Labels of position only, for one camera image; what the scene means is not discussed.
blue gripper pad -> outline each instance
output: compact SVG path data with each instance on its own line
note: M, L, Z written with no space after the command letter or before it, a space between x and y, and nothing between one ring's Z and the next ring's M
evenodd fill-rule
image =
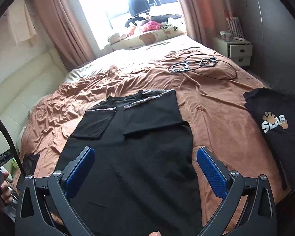
M95 151L89 148L87 153L83 156L81 161L76 165L73 172L65 182L65 196L73 198L80 190L87 174L90 172L95 161Z
M203 148L198 149L197 162L214 194L219 198L225 199L227 196L227 181Z

wall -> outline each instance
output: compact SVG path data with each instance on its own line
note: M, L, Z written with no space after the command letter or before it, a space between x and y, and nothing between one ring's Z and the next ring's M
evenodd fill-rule
M279 0L228 0L253 44L251 71L295 94L295 20Z
M29 14L37 32L37 44L31 45L29 41L19 43L17 46L9 32L7 16L0 19L0 83L11 73L29 62L34 57L46 52L52 47L52 42L35 13L30 0L25 0Z

slab logo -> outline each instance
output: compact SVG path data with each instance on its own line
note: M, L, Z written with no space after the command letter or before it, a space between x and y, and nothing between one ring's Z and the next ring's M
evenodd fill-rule
M274 129L277 126L281 126L284 130L289 127L284 115L280 115L279 118L277 118L271 112L265 112L262 119L264 122L262 122L261 128L263 129L264 133L267 133L269 130Z

pink curtain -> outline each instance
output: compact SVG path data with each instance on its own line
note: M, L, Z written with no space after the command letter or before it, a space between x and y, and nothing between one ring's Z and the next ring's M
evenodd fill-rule
M190 38L212 48L213 37L227 30L226 0L179 0Z
M96 57L68 0L33 0L40 20L68 71Z

hand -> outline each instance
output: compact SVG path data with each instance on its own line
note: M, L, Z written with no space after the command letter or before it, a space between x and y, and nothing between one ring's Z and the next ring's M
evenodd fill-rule
M149 236L161 236L160 232L152 232Z
M5 180L8 177L8 175L9 175L9 172L7 171L3 174ZM6 204L11 203L13 201L13 197L11 196L12 191L8 188L8 182L4 181L0 187L2 190L1 198L4 200Z

